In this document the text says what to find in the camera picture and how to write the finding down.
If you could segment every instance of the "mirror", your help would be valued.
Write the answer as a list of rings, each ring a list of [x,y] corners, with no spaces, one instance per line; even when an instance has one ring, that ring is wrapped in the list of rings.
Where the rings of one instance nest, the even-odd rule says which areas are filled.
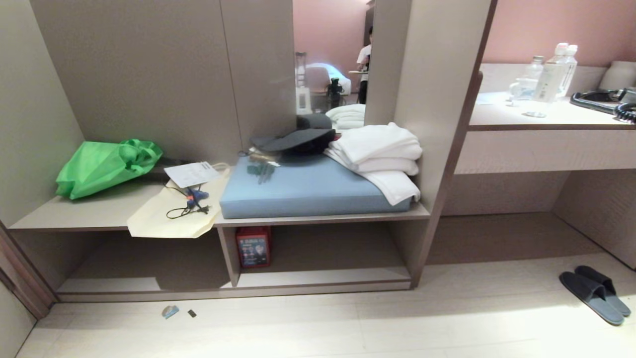
[[[297,114],[364,125],[374,10],[374,0],[293,0]]]

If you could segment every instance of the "slipper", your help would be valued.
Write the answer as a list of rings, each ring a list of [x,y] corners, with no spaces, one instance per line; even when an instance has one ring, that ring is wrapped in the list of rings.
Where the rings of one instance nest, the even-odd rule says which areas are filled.
[[[589,266],[579,266],[574,270],[575,273],[581,276],[585,276],[592,281],[598,282],[605,287],[605,300],[623,316],[627,317],[632,314],[629,307],[627,307],[616,295],[616,289],[612,283],[612,279],[598,272],[597,270]]]
[[[605,287],[600,283],[571,272],[564,272],[558,278],[566,289],[607,323],[620,326],[625,321],[623,315],[605,300]]]

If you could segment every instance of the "small card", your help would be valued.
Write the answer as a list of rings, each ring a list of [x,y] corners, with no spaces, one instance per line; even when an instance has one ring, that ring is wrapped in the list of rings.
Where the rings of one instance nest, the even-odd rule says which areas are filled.
[[[165,173],[180,188],[207,183],[221,176],[208,162],[198,162],[165,168]]]

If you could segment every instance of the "black telephone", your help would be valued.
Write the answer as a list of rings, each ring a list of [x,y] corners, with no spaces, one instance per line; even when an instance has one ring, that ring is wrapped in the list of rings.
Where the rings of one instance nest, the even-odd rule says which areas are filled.
[[[627,97],[633,100],[636,92],[630,89],[595,90],[591,92],[577,92],[570,98],[575,106],[589,108],[603,113],[613,114],[616,120],[636,124],[636,103],[622,103]]]

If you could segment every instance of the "stack of towels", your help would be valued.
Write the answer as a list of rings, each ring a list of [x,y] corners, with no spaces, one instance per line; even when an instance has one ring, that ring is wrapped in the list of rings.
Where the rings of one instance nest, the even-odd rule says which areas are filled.
[[[393,122],[346,131],[324,153],[375,184],[391,205],[420,199],[419,189],[407,176],[418,173],[420,142]]]
[[[365,110],[366,105],[364,104],[350,104],[333,108],[325,115],[331,119],[332,128],[341,131],[364,126]]]

